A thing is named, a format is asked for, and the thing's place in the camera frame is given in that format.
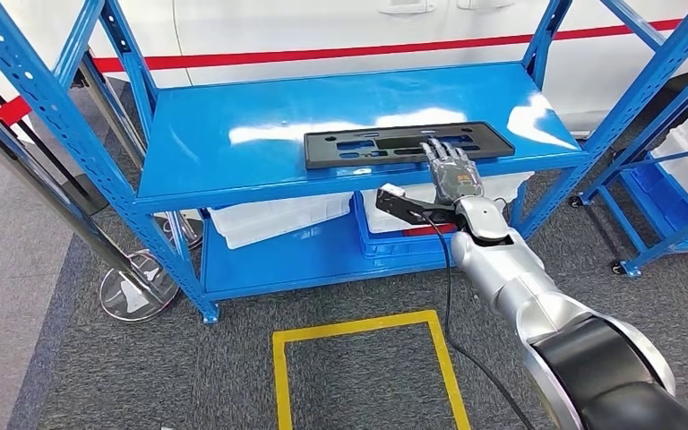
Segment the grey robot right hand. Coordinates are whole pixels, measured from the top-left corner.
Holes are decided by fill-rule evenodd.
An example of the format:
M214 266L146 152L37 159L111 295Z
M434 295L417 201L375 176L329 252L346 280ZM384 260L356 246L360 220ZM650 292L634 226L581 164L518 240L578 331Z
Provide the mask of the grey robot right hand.
M420 146L428 160L436 203L451 205L466 196L484 195L476 164L462 149L436 138L429 138Z

